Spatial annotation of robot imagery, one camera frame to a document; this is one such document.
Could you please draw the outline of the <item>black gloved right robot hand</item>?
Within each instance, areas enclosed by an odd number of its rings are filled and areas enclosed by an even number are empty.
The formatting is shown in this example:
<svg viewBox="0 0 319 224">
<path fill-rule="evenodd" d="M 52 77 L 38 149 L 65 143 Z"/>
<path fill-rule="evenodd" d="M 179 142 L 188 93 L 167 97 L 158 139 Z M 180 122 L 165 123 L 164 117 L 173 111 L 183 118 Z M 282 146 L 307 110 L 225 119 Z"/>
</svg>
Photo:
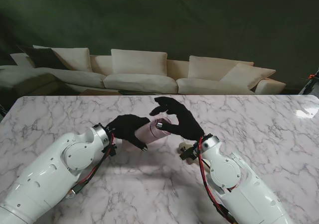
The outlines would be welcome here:
<svg viewBox="0 0 319 224">
<path fill-rule="evenodd" d="M 155 101 L 159 106 L 150 112 L 151 116 L 165 112 L 167 114 L 176 115 L 178 120 L 178 124 L 158 122 L 156 124 L 157 129 L 193 141 L 198 141 L 201 137 L 204 137 L 203 129 L 195 120 L 192 113 L 183 104 L 170 97 L 156 97 Z"/>
</svg>

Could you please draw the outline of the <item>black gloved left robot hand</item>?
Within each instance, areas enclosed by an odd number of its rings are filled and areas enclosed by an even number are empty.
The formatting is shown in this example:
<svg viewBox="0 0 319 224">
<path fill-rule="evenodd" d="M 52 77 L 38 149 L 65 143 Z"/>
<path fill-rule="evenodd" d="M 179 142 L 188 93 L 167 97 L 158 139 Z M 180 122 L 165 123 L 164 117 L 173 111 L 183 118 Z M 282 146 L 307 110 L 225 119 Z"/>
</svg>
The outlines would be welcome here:
<svg viewBox="0 0 319 224">
<path fill-rule="evenodd" d="M 112 133 L 115 138 L 128 141 L 142 151 L 147 151 L 147 145 L 135 136 L 135 131 L 149 122 L 150 120 L 147 117 L 125 114 L 117 116 L 105 129 Z"/>
</svg>

